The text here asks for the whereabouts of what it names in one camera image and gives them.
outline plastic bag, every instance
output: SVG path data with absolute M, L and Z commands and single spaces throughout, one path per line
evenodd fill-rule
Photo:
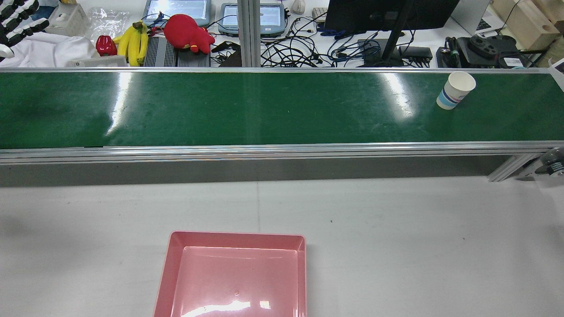
M 113 11 L 104 8 L 94 7 L 88 11 L 90 26 L 84 35 L 96 44 L 96 40 L 101 35 L 109 35 L 112 38 L 122 35 L 129 20 L 129 12 Z

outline bunch of bananas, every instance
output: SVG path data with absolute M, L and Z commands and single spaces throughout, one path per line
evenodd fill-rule
M 117 54 L 125 56 L 130 66 L 140 66 L 147 53 L 149 35 L 147 26 L 139 21 L 129 27 L 122 36 L 113 39 L 117 44 Z

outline red plush toy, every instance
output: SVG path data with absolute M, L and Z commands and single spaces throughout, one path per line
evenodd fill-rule
M 210 44 L 215 39 L 205 28 L 198 27 L 196 21 L 185 14 L 175 14 L 166 22 L 164 33 L 167 41 L 177 49 L 187 49 L 194 53 L 210 53 Z

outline keyboard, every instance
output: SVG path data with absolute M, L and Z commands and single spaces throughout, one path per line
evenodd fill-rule
M 484 19 L 480 20 L 480 23 L 478 24 L 478 28 L 476 29 L 476 31 L 480 31 L 480 30 L 485 30 L 485 29 L 489 29 L 492 26 L 488 24 L 488 22 L 484 21 Z
M 317 23 L 325 23 L 325 15 L 327 8 L 313 8 L 311 9 L 311 16 L 316 19 Z

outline banana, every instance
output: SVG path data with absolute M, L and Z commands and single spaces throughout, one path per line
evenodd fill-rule
M 133 26 L 130 26 L 129 29 L 125 31 L 124 35 L 121 36 L 121 39 L 118 40 L 120 42 L 120 44 L 117 46 L 118 55 L 127 57 L 127 46 L 129 44 L 131 36 L 135 31 L 135 28 Z
M 116 38 L 112 38 L 112 41 L 113 41 L 115 44 L 119 44 L 122 37 L 123 37 L 123 35 L 120 35 L 120 36 L 118 36 L 118 37 L 116 37 Z
M 135 30 L 129 39 L 129 44 L 127 46 L 127 56 L 129 60 L 129 66 L 139 66 L 137 62 L 137 56 L 139 56 L 139 48 L 141 45 L 141 30 Z
M 149 34 L 147 34 L 148 28 L 143 24 L 143 29 L 141 30 L 141 48 L 139 49 L 139 55 L 137 55 L 137 63 L 143 64 L 145 59 L 145 54 L 147 53 L 147 46 L 149 45 Z

